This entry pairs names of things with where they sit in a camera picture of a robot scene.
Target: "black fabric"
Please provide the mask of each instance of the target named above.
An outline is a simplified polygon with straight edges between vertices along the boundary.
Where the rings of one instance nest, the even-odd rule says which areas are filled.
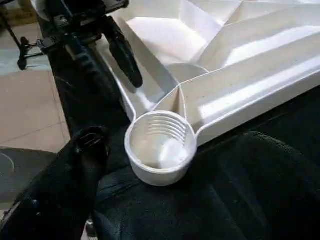
[[[320,237],[319,167],[261,133],[198,154],[169,187],[142,183],[129,165],[113,170],[100,182],[93,215],[103,240]]]

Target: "white plastic tray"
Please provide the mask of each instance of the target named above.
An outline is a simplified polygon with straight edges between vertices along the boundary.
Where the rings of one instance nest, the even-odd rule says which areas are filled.
[[[198,145],[320,85],[320,0],[131,0],[114,15],[142,76],[136,90],[102,39],[133,121],[172,111]]]

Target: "tiled floor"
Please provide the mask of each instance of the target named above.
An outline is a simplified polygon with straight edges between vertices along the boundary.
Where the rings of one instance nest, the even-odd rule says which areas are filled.
[[[38,24],[13,31],[31,43],[41,38]],[[0,33],[0,50],[16,48],[7,32]],[[25,70],[0,76],[0,147],[56,153],[69,139],[51,71]]]

